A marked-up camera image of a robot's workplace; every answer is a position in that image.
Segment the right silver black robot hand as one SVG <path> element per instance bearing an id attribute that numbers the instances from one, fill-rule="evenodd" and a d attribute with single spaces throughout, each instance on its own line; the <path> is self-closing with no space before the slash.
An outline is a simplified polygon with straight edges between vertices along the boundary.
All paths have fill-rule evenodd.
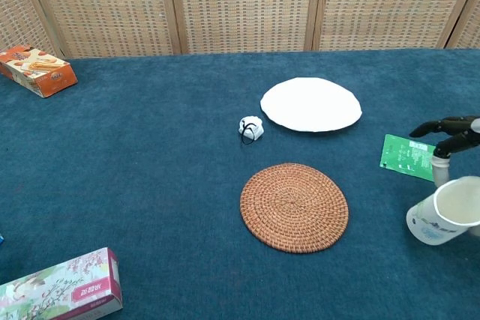
<path id="1" fill-rule="evenodd" d="M 454 116 L 427 121 L 412 130 L 409 136 L 420 138 L 429 133 L 449 135 L 449 138 L 436 144 L 430 159 L 433 182 L 436 187 L 441 187 L 450 181 L 451 155 L 479 146 L 479 117 L 474 115 Z"/>

